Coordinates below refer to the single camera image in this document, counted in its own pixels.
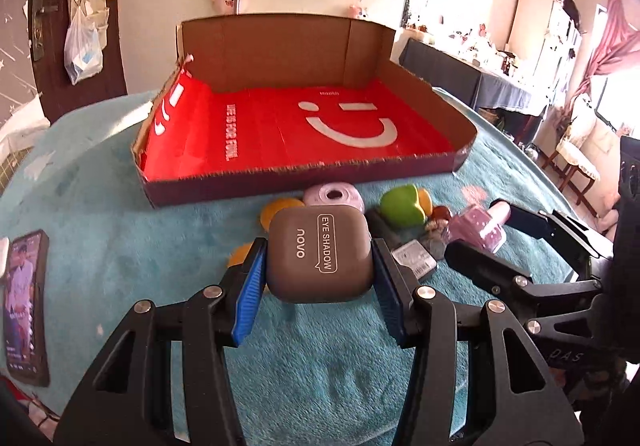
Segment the dark wooden door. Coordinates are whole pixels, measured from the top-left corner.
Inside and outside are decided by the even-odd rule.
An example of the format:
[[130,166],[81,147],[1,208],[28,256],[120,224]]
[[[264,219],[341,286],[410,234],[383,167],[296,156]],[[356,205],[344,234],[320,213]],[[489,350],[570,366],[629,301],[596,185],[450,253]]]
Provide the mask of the dark wooden door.
[[28,0],[38,99],[50,122],[127,93],[118,0]]

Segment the smartphone on table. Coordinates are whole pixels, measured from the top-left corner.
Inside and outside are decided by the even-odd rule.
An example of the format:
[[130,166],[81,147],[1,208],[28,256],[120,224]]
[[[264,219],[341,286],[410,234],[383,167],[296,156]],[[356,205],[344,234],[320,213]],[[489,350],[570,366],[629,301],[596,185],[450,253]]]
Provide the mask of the smartphone on table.
[[12,378],[48,386],[50,374],[44,334],[44,283],[49,237],[38,229],[9,242],[3,295],[3,342]]

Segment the pink pig plush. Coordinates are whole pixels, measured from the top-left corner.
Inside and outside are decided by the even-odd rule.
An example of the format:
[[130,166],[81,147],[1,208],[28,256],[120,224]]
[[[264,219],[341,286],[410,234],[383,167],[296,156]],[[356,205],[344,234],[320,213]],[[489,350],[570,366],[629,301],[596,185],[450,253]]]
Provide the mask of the pink pig plush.
[[244,14],[248,0],[240,0],[239,9],[235,9],[235,0],[210,0],[215,15]]

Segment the pink nail polish bottle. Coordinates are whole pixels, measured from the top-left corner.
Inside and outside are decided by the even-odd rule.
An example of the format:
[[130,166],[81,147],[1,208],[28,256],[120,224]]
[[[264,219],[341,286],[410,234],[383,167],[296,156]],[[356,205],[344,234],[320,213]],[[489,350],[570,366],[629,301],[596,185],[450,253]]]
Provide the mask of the pink nail polish bottle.
[[471,246],[495,253],[506,242],[503,225],[510,215],[510,205],[502,200],[487,209],[480,205],[468,206],[449,220],[442,232],[442,240],[446,244],[463,240]]

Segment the cardboard box red lining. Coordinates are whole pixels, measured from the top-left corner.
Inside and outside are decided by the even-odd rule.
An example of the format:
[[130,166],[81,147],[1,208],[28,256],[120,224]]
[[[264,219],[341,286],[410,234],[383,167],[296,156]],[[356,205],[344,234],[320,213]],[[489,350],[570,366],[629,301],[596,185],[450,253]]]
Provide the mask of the cardboard box red lining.
[[265,13],[181,23],[132,144],[156,207],[458,170],[477,131],[390,57],[393,29]]

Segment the dark covered side table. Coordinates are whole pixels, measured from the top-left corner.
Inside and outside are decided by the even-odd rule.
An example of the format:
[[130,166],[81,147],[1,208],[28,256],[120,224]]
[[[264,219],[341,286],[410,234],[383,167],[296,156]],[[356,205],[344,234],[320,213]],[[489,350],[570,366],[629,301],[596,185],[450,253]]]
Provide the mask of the dark covered side table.
[[529,92],[503,76],[497,76],[458,60],[416,39],[409,39],[399,64],[431,84],[447,91],[465,105],[478,110],[510,110],[540,116],[546,108],[544,95]]

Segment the white plastic bag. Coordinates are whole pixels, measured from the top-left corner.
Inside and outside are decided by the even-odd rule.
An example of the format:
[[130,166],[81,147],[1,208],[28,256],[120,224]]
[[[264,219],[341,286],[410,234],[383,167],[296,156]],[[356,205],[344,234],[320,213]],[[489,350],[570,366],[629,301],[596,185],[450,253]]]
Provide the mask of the white plastic bag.
[[81,9],[76,10],[66,32],[64,68],[73,86],[96,76],[103,68],[99,30]]

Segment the green yellow toy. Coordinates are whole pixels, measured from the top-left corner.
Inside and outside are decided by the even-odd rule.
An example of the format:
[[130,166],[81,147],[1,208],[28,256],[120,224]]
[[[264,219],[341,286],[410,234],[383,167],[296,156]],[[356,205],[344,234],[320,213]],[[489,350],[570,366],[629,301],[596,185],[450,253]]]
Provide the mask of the green yellow toy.
[[383,194],[378,204],[383,219],[398,229],[424,224],[433,209],[430,193],[415,184],[391,188]]

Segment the pink My Melody case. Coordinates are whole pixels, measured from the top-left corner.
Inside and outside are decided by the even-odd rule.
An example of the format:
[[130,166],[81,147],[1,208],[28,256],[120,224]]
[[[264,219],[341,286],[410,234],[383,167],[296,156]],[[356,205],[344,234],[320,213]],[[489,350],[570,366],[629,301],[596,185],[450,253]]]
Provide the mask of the pink My Melody case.
[[311,186],[303,193],[303,203],[306,206],[351,206],[360,212],[364,211],[364,202],[358,189],[345,182]]

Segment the glitter bottle dark red cap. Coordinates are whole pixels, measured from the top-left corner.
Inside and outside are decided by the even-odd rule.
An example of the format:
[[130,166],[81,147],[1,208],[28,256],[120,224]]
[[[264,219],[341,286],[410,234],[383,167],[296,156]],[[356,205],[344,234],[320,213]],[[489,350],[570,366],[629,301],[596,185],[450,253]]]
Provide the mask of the glitter bottle dark red cap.
[[442,261],[446,251],[446,239],[442,233],[452,218],[450,209],[446,206],[436,206],[424,226],[423,234],[418,238],[420,244],[436,260]]

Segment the teal fluffy blanket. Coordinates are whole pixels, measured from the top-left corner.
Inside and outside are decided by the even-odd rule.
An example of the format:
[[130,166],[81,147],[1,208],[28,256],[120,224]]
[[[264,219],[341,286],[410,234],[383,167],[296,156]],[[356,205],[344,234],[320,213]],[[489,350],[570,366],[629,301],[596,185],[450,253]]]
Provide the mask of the teal fluffy blanket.
[[[262,196],[150,205],[130,147],[151,101],[131,94],[58,119],[1,197],[4,237],[41,229],[49,238],[50,383],[28,394],[57,413],[134,302],[190,298],[262,230]],[[252,445],[390,444],[412,358],[388,334],[373,293],[319,305],[265,296],[250,336],[226,354]]]

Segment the black nail polish bottle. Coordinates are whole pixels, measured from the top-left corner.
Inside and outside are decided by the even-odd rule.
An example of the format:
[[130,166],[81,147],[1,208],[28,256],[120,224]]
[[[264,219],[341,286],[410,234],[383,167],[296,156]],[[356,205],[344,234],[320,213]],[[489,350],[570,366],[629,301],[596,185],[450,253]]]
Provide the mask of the black nail polish bottle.
[[376,209],[368,209],[364,216],[367,219],[371,236],[384,240],[394,259],[400,265],[409,267],[418,281],[437,269],[437,262],[420,241],[412,239],[403,243]]

